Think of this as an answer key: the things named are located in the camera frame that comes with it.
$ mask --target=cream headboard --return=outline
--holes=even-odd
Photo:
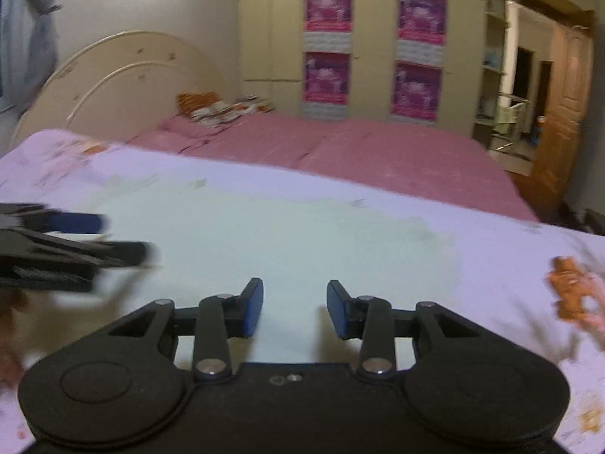
[[[179,92],[232,100],[219,70],[167,34],[131,31],[77,53],[47,81],[14,134],[14,148],[42,129],[126,141],[178,113]]]

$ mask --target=pink poster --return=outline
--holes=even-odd
[[[392,114],[433,122],[441,93],[441,70],[412,63],[397,63]]]
[[[349,53],[352,0],[307,0],[305,51]]]
[[[399,0],[397,60],[441,67],[447,0]]]
[[[348,54],[306,53],[303,104],[305,116],[343,119],[347,115],[348,92]]]

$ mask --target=curtain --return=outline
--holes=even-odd
[[[51,13],[54,0],[2,0],[0,5],[0,156],[17,120],[31,105],[57,64]],[[3,112],[7,105],[13,106]]]
[[[51,13],[60,8],[54,0],[27,0],[33,10],[34,29],[29,39],[24,87],[14,103],[18,112],[29,108],[57,66],[56,36]]]

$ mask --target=bed sheet pattern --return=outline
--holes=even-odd
[[[295,169],[537,220],[508,175],[478,143],[428,127],[258,113],[205,129],[175,117],[129,143],[189,157]]]

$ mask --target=circular pad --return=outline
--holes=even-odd
[[[430,353],[405,376],[410,405],[439,434],[471,445],[554,434],[569,403],[565,377],[545,359],[510,348],[498,358],[480,348]]]
[[[34,432],[67,446],[120,444],[151,431],[185,391],[175,365],[138,339],[86,339],[34,365],[19,403]]]
[[[77,365],[61,379],[63,392],[80,403],[107,403],[122,396],[132,376],[122,365],[96,362]]]

